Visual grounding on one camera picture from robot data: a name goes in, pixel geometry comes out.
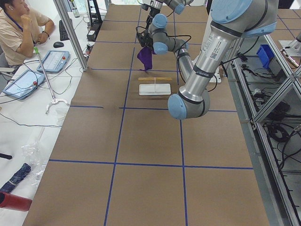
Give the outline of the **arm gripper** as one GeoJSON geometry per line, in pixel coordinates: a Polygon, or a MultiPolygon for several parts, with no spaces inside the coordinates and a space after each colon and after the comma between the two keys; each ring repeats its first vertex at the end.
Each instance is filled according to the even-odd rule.
{"type": "Polygon", "coordinates": [[[141,47],[149,47],[153,48],[153,39],[149,34],[148,30],[144,30],[142,32],[138,33],[138,41],[141,45],[141,47]]]}

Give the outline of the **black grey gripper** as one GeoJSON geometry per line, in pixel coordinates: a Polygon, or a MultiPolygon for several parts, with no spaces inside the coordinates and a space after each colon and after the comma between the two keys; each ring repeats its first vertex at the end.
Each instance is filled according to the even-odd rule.
{"type": "Polygon", "coordinates": [[[149,26],[151,25],[154,16],[159,14],[160,11],[161,11],[161,8],[156,8],[156,7],[153,7],[153,6],[146,6],[146,11],[148,9],[150,9],[150,12],[149,12],[147,20],[146,20],[146,29],[148,29],[149,26]]]}

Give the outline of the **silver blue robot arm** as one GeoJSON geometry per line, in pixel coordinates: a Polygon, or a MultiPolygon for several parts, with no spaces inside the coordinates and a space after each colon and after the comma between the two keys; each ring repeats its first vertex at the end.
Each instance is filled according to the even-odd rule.
{"type": "Polygon", "coordinates": [[[150,8],[150,13],[146,20],[146,29],[151,25],[155,15],[160,13],[163,4],[166,4],[173,12],[179,15],[183,12],[185,6],[191,4],[193,1],[194,0],[143,0],[142,9],[147,11],[150,8]]]}

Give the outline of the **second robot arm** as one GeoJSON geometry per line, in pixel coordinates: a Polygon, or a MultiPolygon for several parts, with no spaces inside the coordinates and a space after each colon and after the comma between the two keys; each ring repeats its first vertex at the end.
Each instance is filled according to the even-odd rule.
{"type": "Polygon", "coordinates": [[[192,62],[188,44],[168,36],[167,17],[161,14],[163,4],[181,14],[189,0],[148,0],[143,9],[150,9],[145,31],[137,34],[140,44],[162,55],[173,52],[185,84],[168,99],[169,113],[178,120],[197,118],[207,113],[210,98],[206,89],[229,47],[238,38],[272,33],[277,24],[277,0],[215,0],[210,8],[211,32],[201,52],[192,62]]]}

